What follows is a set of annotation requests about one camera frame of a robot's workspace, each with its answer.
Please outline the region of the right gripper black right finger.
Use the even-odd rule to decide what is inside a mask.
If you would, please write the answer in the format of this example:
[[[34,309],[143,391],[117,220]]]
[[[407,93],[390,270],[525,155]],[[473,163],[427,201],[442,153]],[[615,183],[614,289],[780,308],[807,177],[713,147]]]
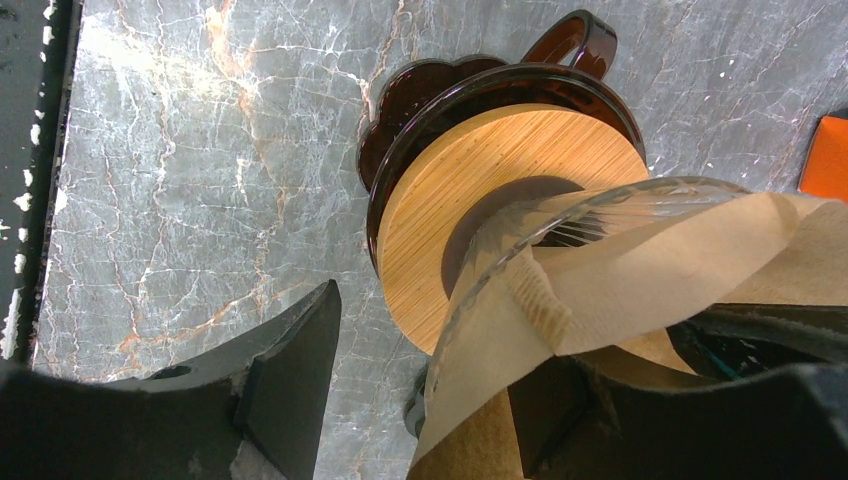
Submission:
[[[508,388],[531,479],[843,479],[847,369],[730,382],[629,354],[552,358]]]

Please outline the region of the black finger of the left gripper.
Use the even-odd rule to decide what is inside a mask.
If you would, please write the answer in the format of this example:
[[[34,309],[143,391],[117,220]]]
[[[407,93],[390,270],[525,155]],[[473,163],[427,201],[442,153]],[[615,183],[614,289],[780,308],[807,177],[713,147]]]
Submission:
[[[666,332],[695,373],[717,380],[847,362],[845,306],[714,304]]]

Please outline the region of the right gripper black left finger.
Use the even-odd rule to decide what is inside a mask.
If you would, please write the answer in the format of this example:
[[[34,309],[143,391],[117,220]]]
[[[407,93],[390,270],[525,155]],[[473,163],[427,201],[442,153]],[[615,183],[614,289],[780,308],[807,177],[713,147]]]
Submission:
[[[85,384],[1,364],[5,479],[227,479],[244,445],[315,471],[341,320],[329,280],[280,315],[144,378]]]

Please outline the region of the brown paper coffee filter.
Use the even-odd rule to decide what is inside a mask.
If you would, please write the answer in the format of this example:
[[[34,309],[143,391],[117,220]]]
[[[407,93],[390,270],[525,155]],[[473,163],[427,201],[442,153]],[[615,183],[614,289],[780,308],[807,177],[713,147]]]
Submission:
[[[493,248],[483,233],[462,274],[427,380],[412,479],[515,479],[506,388],[554,356],[637,344],[718,303],[843,306],[847,207],[754,193],[635,221],[585,246]]]

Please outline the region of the clear glass dripper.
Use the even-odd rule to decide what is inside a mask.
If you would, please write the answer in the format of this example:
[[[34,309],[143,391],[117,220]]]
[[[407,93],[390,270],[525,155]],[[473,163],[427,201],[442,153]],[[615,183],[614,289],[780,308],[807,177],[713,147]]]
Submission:
[[[447,381],[457,402],[479,406],[559,355],[567,309],[542,270],[545,253],[571,253],[657,222],[746,195],[706,177],[671,177],[518,202],[477,230],[450,297],[424,398]]]

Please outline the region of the orange coffee filter box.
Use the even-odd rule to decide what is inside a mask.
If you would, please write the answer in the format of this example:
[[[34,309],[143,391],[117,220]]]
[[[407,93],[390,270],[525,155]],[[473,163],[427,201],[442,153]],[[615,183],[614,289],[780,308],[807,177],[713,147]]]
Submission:
[[[798,190],[847,202],[847,109],[823,116],[814,132]]]

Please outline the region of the brown glass dripper cup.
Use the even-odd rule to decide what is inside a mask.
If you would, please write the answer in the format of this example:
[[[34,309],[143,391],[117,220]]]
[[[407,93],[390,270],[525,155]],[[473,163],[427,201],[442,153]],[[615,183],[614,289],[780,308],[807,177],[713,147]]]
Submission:
[[[396,71],[358,148],[358,173],[369,194],[371,262],[378,262],[380,222],[403,173],[439,136],[476,115],[530,103],[565,107],[610,125],[643,154],[635,117],[603,81],[616,50],[615,30],[578,9],[549,28],[517,63],[470,55],[453,62],[415,61]]]

